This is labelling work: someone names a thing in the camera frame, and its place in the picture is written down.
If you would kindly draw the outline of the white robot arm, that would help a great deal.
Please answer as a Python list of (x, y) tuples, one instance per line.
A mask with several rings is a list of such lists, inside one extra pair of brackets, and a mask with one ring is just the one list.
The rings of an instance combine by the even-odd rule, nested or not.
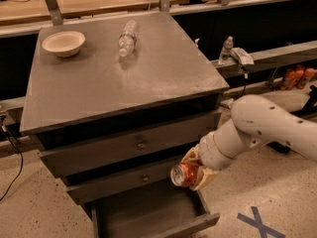
[(190, 149), (170, 177), (174, 184), (197, 190), (235, 158), (268, 142), (289, 147), (317, 161), (317, 124), (294, 116), (259, 95), (245, 95), (231, 107), (231, 118)]

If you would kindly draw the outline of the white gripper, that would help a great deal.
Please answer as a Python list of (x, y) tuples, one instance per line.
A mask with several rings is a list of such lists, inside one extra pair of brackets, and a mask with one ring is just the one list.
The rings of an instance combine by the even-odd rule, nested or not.
[(202, 137), (198, 146), (192, 147), (181, 159), (183, 163), (190, 163), (199, 167), (196, 182), (191, 190), (199, 190), (208, 185), (217, 175), (217, 171), (225, 170), (235, 159), (226, 156), (220, 148), (221, 137), (217, 131)]

